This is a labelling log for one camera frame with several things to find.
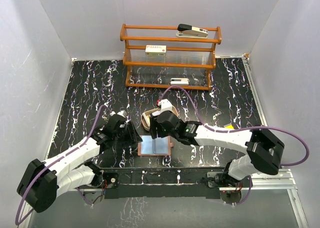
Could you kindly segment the beige wooden tray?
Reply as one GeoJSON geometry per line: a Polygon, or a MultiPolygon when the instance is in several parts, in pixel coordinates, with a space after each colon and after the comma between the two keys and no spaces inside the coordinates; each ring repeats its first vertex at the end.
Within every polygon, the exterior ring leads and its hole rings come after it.
{"type": "MultiPolygon", "coordinates": [[[[174,115],[178,116],[178,111],[177,111],[176,107],[173,106],[171,112],[173,112],[174,115]]],[[[157,116],[160,113],[162,113],[162,112],[160,112],[160,108],[158,108],[158,107],[143,112],[143,114],[141,115],[141,123],[142,123],[143,128],[146,131],[150,131],[151,115],[157,116]]]]}

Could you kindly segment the pink leather card holder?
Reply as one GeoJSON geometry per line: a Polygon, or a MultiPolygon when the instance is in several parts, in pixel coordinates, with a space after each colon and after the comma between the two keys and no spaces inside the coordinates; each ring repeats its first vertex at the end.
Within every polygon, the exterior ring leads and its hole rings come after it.
{"type": "Polygon", "coordinates": [[[150,135],[143,135],[141,138],[142,142],[138,144],[138,156],[167,156],[174,147],[174,142],[169,136],[152,139],[150,135]]]}

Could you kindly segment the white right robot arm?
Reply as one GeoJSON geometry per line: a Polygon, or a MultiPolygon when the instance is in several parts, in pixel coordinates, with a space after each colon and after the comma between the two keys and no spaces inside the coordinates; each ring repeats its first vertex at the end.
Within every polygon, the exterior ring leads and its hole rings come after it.
{"type": "Polygon", "coordinates": [[[225,166],[222,178],[228,186],[254,173],[279,172],[285,145],[264,127],[244,131],[206,127],[197,121],[184,122],[171,111],[155,111],[149,119],[153,139],[171,136],[184,145],[216,146],[243,153],[225,166]]]}

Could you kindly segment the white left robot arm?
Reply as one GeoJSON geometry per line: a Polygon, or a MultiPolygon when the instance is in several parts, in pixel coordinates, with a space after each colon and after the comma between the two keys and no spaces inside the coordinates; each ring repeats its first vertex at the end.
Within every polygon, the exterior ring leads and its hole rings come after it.
{"type": "Polygon", "coordinates": [[[99,187],[102,171],[92,159],[108,148],[127,148],[142,141],[132,122],[117,113],[106,125],[97,127],[78,144],[61,154],[31,161],[17,193],[38,213],[47,210],[60,195],[82,185],[99,187]]]}

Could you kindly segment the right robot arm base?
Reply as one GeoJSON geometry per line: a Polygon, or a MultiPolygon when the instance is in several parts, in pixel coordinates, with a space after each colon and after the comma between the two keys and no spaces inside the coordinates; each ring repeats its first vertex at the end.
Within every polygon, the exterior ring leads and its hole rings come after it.
{"type": "Polygon", "coordinates": [[[231,197],[232,194],[241,194],[243,189],[253,186],[253,182],[248,176],[237,180],[226,173],[213,171],[207,172],[198,183],[212,189],[215,199],[221,198],[223,195],[231,197]]]}

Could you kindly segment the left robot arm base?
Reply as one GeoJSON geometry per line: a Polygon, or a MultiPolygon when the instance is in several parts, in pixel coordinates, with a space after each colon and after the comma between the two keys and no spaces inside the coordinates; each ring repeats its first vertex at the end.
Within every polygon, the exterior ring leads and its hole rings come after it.
{"type": "Polygon", "coordinates": [[[99,200],[102,201],[105,198],[107,189],[117,188],[119,186],[119,174],[118,173],[94,173],[90,168],[76,169],[69,173],[71,179],[71,189],[75,189],[84,203],[90,208],[93,208],[95,203],[99,200]],[[80,189],[81,186],[90,186],[91,188],[100,188],[101,193],[94,200],[89,200],[86,197],[84,191],[80,189]]]}

